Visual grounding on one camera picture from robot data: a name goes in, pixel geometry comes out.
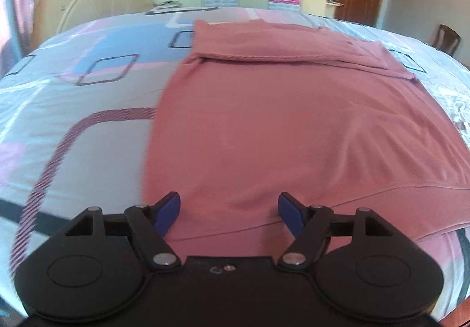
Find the pink knit shirt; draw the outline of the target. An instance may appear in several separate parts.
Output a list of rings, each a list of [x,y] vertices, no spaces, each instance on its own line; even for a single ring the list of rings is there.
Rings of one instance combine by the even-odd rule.
[[[328,28],[198,20],[143,171],[145,202],[180,194],[182,239],[274,223],[282,192],[412,239],[469,224],[469,148],[441,105],[381,43]]]

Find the patterned bed sheet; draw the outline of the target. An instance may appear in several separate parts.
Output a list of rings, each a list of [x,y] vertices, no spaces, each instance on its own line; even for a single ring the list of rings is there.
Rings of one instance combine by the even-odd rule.
[[[138,198],[151,118],[192,43],[196,20],[262,19],[381,42],[469,138],[469,70],[391,31],[294,11],[239,7],[102,18],[43,42],[1,79],[1,307],[24,309],[10,269],[83,208],[123,211]]]

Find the dark wooden chair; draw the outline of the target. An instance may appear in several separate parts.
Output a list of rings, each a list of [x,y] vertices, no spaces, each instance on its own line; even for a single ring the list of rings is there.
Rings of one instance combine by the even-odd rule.
[[[452,57],[456,53],[460,41],[461,37],[454,29],[440,24],[432,42],[432,47]]]

